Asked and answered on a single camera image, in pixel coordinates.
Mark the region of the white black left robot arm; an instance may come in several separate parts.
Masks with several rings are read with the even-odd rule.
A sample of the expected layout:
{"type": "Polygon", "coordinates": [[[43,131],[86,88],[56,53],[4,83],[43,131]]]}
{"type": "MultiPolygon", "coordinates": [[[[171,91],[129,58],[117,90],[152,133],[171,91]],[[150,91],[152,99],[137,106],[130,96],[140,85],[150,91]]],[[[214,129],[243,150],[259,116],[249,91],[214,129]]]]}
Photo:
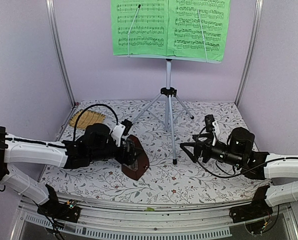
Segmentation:
{"type": "Polygon", "coordinates": [[[76,223],[81,212],[76,201],[60,203],[53,187],[38,183],[14,164],[39,163],[72,170],[87,167],[102,158],[114,158],[121,164],[122,172],[137,181],[149,167],[149,160],[136,136],[123,137],[125,130],[120,123],[113,130],[95,123],[77,140],[45,142],[7,134],[0,126],[0,184],[33,200],[39,214],[76,223]]]}

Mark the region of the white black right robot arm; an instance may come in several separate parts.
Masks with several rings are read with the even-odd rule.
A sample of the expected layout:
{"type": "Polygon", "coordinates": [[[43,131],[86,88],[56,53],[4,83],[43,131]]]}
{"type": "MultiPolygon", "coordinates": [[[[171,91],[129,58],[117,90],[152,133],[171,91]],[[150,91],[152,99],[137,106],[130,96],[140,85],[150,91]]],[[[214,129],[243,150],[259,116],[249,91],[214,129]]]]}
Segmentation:
{"type": "Polygon", "coordinates": [[[202,165],[214,159],[235,167],[251,180],[295,179],[284,185],[259,187],[250,204],[230,209],[229,215],[234,221],[263,217],[272,214],[275,206],[298,201],[298,155],[253,151],[255,136],[243,127],[233,129],[227,143],[217,139],[215,130],[205,129],[206,133],[193,136],[193,142],[180,144],[192,162],[202,165]]]}

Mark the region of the dark red metronome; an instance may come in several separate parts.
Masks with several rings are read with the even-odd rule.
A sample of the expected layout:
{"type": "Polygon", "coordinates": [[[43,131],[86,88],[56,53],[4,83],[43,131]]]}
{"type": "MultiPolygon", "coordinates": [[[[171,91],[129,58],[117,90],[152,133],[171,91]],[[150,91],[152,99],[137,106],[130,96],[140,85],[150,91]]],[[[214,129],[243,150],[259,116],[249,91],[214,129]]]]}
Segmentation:
{"type": "Polygon", "coordinates": [[[136,136],[129,135],[127,139],[131,139],[135,142],[137,160],[133,165],[130,166],[122,164],[121,170],[127,177],[137,181],[148,170],[150,166],[149,159],[140,140],[136,136]]]}

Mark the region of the green sheet music stack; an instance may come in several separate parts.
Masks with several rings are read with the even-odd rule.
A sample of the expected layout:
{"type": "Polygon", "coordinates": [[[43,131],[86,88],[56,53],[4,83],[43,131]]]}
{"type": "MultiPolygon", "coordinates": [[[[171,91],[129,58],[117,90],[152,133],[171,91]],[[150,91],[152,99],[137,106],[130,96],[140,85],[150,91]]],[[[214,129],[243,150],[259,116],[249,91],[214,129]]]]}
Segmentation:
{"type": "Polygon", "coordinates": [[[169,1],[167,55],[222,62],[230,8],[229,0],[169,1]]]}

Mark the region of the green sheet music page one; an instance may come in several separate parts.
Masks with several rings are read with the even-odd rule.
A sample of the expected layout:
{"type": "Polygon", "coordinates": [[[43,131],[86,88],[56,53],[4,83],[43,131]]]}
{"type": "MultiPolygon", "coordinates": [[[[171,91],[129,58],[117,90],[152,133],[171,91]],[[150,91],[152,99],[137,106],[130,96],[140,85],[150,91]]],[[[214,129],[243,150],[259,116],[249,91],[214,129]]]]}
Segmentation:
{"type": "Polygon", "coordinates": [[[112,0],[110,6],[114,55],[166,55],[167,0],[112,0]]]}

